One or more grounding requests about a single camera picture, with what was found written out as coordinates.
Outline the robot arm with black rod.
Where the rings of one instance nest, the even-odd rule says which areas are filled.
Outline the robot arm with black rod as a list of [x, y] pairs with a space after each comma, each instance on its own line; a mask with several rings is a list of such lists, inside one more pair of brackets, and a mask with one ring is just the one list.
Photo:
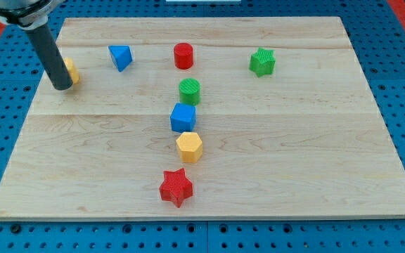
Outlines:
[[48, 26], [49, 13], [62, 0], [0, 0], [0, 22], [24, 30], [54, 89], [63, 91], [72, 78]]

